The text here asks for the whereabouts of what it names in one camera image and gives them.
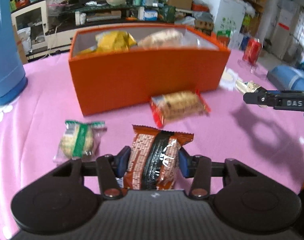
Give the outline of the beige snack packet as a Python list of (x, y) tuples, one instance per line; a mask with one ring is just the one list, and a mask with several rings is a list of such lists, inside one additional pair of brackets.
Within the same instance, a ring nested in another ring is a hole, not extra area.
[(260, 93), (266, 92), (266, 89), (261, 85), (255, 83), (254, 81), (242, 81), (241, 79), (237, 79), (235, 83), (235, 87), (237, 91), (239, 91), (242, 95), (246, 93)]

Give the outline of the green white cookie packet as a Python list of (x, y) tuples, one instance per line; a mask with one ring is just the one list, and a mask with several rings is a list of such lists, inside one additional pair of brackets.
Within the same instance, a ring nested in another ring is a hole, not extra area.
[(66, 120), (53, 162), (62, 164), (68, 160), (92, 161), (96, 158), (101, 137), (107, 131), (104, 121), (80, 122)]

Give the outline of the white chest freezer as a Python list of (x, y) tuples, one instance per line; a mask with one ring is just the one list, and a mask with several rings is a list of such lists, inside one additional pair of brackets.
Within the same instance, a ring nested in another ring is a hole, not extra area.
[(245, 4), (240, 0), (202, 0), (213, 16), (214, 33), (241, 30), (245, 17)]

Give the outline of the white glass door cabinet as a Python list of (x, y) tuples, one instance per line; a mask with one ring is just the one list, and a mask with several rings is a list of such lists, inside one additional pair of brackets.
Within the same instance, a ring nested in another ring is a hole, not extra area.
[(17, 30), (26, 55), (47, 49), (48, 32), (47, 1), (25, 5), (11, 13), (12, 24)]

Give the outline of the white tv stand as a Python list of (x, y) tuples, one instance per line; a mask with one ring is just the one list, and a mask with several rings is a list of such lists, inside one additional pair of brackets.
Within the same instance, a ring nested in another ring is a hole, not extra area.
[(67, 52), (70, 49), (74, 34), (78, 29), (96, 27), (99, 25), (149, 22), (147, 13), (157, 12), (157, 23), (174, 23), (176, 7), (160, 4), (154, 6), (139, 5), (103, 5), (78, 6), (78, 5), (52, 5), (53, 10), (47, 9), (46, 27), (44, 38), (46, 45), (27, 54), (29, 62), (48, 57), (49, 55)]

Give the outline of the pink floral tablecloth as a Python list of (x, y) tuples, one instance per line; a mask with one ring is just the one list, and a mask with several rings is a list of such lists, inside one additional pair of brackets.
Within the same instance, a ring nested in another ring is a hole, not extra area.
[[(28, 86), (12, 105), (0, 110), (0, 239), (17, 226), (10, 202), (21, 188), (55, 167), (53, 157), (66, 120), (104, 121), (100, 154), (116, 154), (132, 143), (134, 125), (154, 126), (147, 104), (84, 117), (74, 91), (68, 54), (25, 65)], [(304, 117), (300, 112), (247, 105), (237, 91), (204, 94), (209, 115), (196, 115), (165, 125), (188, 132), (185, 147), (213, 161), (235, 158), (299, 192), (304, 182)]]

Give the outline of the blue thermos bottle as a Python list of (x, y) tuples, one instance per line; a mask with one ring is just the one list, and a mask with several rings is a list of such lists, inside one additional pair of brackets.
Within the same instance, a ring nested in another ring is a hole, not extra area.
[(15, 42), (9, 0), (0, 0), (0, 106), (13, 101), (28, 80)]

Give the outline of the orange storage box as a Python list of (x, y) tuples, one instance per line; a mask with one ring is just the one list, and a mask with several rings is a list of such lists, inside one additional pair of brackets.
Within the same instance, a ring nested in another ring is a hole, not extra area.
[[(139, 48), (82, 54), (96, 45), (95, 37), (125, 31), (136, 41), (173, 29), (182, 34), (177, 46)], [(84, 116), (146, 103), (153, 96), (192, 90), (217, 89), (230, 50), (215, 37), (186, 25), (116, 24), (77, 31), (69, 66)]]

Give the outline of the red biscuit packet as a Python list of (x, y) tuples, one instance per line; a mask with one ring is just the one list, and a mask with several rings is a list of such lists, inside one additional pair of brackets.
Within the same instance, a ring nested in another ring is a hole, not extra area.
[(152, 117), (158, 128), (163, 128), (169, 122), (181, 120), (196, 114), (209, 115), (211, 109), (196, 90), (184, 90), (180, 92), (153, 96), (150, 99)]

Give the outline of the brown black snack packet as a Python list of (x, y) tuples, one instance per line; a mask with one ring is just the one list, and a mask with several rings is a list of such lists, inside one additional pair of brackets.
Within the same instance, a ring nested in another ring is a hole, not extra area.
[(171, 190), (179, 167), (178, 153), (193, 141), (192, 133), (163, 131), (133, 125), (135, 137), (127, 169), (123, 175), (126, 190)]

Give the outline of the red soda can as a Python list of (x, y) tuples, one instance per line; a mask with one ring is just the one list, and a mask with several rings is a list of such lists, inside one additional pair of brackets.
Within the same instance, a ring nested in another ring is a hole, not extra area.
[(250, 38), (247, 47), (245, 49), (242, 60), (250, 64), (251, 66), (256, 65), (259, 55), (262, 50), (262, 43), (258, 38)]

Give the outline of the yellow bread snack packet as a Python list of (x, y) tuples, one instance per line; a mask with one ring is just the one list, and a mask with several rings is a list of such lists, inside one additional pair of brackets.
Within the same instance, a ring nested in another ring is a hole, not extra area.
[(131, 47), (137, 45), (137, 41), (126, 31), (105, 31), (95, 36), (95, 42), (95, 45), (81, 50), (77, 55), (128, 51)]

